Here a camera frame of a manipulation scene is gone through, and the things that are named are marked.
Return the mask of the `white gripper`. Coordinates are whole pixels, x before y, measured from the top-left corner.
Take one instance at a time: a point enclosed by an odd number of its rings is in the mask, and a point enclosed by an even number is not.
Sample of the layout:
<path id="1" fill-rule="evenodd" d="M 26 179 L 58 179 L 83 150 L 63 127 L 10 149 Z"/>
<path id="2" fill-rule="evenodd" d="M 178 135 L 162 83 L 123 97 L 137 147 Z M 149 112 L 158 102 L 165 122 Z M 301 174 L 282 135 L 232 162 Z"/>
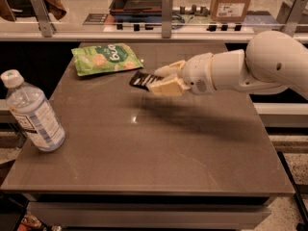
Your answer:
<path id="1" fill-rule="evenodd" d="M 200 54 L 186 62 L 181 60 L 161 66 L 154 71 L 154 74 L 165 78 L 146 86 L 156 96 L 182 96 L 186 90 L 196 95 L 213 93 L 215 90 L 211 78 L 213 57 L 212 53 Z"/>

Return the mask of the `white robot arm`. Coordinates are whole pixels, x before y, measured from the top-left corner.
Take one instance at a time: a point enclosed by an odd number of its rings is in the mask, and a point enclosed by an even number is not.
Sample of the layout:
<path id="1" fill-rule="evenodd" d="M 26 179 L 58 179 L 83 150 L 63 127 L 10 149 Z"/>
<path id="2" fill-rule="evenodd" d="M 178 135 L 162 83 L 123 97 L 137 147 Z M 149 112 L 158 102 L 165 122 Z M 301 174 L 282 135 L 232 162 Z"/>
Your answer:
<path id="1" fill-rule="evenodd" d="M 201 95 L 218 90 L 277 94 L 290 89 L 308 99 L 308 49 L 277 31 L 256 35 L 245 50 L 196 55 L 154 74 L 160 79 L 146 87 L 158 96 L 181 96 L 186 90 Z"/>

